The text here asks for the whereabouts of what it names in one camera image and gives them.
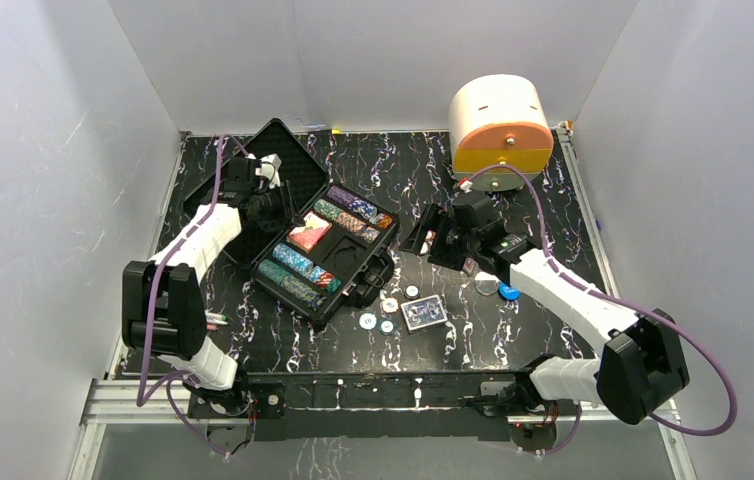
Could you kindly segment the blue playing card deck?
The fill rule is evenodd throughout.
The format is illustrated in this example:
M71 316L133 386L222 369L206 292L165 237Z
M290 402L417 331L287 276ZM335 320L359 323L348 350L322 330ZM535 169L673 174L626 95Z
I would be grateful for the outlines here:
M400 305L407 330L417 332L448 321L447 310L438 294L421 297Z

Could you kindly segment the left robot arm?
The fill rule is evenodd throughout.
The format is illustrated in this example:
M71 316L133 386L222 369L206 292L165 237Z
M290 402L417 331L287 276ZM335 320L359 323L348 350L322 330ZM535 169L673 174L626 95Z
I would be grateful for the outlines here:
M281 166L276 154L219 160L212 189L189 223L163 250L124 268L121 335L127 348L142 355L141 399L150 395L151 362L158 358L214 391L213 403L224 414L239 416L250 407L252 391L236 379L237 361L208 336L200 284L242 233L275 230L297 218Z

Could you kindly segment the red playing card deck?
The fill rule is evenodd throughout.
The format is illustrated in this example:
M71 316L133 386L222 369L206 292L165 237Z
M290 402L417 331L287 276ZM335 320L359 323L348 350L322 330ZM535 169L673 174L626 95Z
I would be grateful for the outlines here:
M289 244L302 252L311 252L330 231L332 223L313 211L304 217L304 225L293 228L286 236Z

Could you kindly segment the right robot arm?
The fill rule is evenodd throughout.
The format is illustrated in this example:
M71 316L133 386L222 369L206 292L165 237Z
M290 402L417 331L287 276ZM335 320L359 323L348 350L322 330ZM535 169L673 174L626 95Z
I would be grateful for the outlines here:
M595 359L542 355L522 368L515 386L498 396L530 414L572 400L603 405L635 425L690 382L670 318L658 310L638 314L601 299L592 284L569 283L566 268L540 242L508 225L484 193L460 194L446 207L427 206L401 248L456 271L474 261L539 302L595 350Z

